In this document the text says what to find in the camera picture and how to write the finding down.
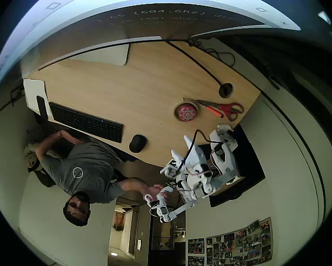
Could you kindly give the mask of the person's right hand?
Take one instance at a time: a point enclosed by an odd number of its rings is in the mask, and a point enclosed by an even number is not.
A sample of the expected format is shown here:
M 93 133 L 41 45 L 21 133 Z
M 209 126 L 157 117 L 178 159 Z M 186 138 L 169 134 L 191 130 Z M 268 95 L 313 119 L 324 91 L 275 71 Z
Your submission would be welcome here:
M 146 189 L 146 194 L 150 196 L 152 201 L 157 200 L 157 195 L 164 187 L 160 184 L 155 184 Z

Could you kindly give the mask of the person's left hand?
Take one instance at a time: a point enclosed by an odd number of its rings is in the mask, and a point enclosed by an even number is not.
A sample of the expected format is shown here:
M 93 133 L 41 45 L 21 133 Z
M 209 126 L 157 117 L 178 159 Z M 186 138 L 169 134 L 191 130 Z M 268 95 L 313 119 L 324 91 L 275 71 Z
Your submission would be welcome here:
M 66 139 L 67 141 L 69 141 L 70 143 L 74 144 L 74 145 L 79 145 L 79 144 L 82 144 L 83 141 L 82 140 L 79 140 L 77 139 L 76 137 L 72 136 L 70 133 L 68 133 L 67 131 L 65 130 L 60 130 L 58 132 L 58 135 L 63 138 L 63 139 Z

